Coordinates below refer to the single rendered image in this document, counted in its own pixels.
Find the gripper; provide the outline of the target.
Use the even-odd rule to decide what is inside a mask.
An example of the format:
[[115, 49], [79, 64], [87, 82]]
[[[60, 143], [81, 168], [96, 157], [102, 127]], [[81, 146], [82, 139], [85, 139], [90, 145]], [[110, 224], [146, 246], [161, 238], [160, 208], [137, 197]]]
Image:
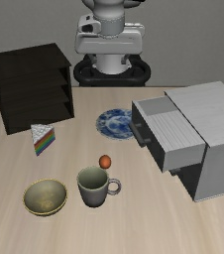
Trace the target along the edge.
[[124, 31], [117, 36], [78, 32], [75, 50], [79, 54], [91, 54], [92, 64], [97, 63], [96, 55], [123, 55], [121, 64], [129, 64], [130, 55], [139, 55], [143, 51], [144, 35], [145, 27], [140, 23], [126, 23]]

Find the olive green bowl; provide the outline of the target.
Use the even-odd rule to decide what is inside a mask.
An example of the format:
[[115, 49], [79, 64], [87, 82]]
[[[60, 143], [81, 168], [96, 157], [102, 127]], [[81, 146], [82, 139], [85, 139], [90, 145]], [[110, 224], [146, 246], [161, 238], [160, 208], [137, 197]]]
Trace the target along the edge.
[[55, 179], [41, 179], [30, 184], [24, 191], [25, 209], [36, 216], [50, 216], [59, 212], [67, 200], [67, 189]]

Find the blue and white plate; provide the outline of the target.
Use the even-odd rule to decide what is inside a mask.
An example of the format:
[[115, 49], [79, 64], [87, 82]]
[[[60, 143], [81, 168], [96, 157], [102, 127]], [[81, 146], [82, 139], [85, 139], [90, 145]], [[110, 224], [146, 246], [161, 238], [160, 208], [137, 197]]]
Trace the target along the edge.
[[129, 127], [132, 118], [130, 109], [115, 108], [102, 114], [96, 120], [96, 130], [103, 136], [113, 140], [129, 140], [133, 133]]

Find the dark slatted rack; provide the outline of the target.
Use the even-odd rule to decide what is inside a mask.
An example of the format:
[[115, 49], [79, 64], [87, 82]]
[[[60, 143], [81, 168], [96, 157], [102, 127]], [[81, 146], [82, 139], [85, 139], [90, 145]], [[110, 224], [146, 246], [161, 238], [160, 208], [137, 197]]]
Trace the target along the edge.
[[0, 113], [7, 134], [74, 116], [69, 69], [56, 44], [0, 53]]

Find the open grey cabinet drawer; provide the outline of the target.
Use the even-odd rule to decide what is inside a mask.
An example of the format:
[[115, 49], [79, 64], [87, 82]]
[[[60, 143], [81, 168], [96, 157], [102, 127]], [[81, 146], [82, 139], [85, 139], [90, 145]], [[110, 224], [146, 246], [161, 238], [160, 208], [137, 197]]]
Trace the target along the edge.
[[202, 161], [205, 142], [167, 96], [133, 100], [129, 127], [162, 172]]

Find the small orange fruit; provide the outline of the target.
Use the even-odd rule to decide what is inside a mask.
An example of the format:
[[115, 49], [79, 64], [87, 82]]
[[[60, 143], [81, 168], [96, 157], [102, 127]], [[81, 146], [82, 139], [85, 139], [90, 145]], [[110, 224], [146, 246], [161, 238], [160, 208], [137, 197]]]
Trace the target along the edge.
[[102, 169], [109, 169], [111, 167], [112, 161], [108, 155], [103, 155], [99, 158], [99, 166]]

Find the rainbow cake wedge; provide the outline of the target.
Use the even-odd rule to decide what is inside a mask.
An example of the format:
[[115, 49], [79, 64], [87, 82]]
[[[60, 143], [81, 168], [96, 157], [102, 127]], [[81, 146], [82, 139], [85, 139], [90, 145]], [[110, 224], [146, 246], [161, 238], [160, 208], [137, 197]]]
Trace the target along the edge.
[[31, 132], [37, 156], [56, 139], [53, 125], [33, 124]]

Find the grey cabinet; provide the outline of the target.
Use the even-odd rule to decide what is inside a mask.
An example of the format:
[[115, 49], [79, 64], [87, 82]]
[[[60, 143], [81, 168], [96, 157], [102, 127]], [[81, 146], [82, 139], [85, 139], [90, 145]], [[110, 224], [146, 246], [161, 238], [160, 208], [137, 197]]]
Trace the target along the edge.
[[181, 182], [195, 201], [224, 194], [224, 84], [171, 89], [166, 96], [206, 143], [202, 162], [181, 169]]

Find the grey-green mug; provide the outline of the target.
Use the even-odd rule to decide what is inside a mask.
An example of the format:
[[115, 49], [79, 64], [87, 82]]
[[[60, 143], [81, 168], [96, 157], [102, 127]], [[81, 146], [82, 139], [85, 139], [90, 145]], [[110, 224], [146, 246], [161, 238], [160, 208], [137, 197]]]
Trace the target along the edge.
[[98, 167], [82, 169], [76, 179], [83, 202], [92, 208], [101, 206], [108, 194], [116, 195], [122, 188], [119, 180], [110, 179], [107, 172]]

